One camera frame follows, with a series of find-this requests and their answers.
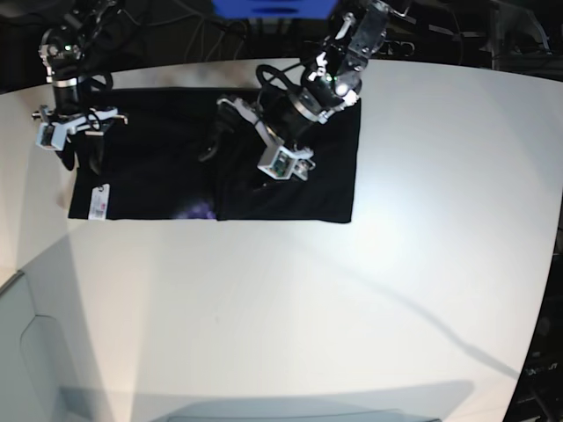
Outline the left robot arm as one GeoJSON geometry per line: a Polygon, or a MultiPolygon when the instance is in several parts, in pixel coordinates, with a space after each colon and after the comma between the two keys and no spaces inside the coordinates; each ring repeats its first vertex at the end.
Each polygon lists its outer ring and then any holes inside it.
{"type": "Polygon", "coordinates": [[[384,44],[391,16],[403,18],[410,6],[408,1],[343,2],[318,51],[297,64],[303,70],[298,83],[289,80],[287,70],[260,64],[255,71],[260,90],[252,103],[227,95],[216,101],[216,118],[199,162],[213,158],[223,136],[245,121],[265,144],[260,171],[278,181],[307,180],[316,165],[313,150],[301,138],[358,102],[362,73],[384,44]]]}

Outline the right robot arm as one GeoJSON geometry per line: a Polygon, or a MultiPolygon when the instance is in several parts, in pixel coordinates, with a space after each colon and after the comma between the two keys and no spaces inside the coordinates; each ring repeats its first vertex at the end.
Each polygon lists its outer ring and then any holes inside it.
{"type": "Polygon", "coordinates": [[[105,26],[122,11],[122,1],[78,1],[60,25],[46,30],[38,55],[46,69],[55,107],[40,105],[32,119],[40,124],[36,145],[53,151],[68,170],[85,165],[99,174],[104,137],[113,124],[128,122],[115,106],[91,102],[93,92],[113,89],[113,77],[89,68],[95,42],[105,26]]]}

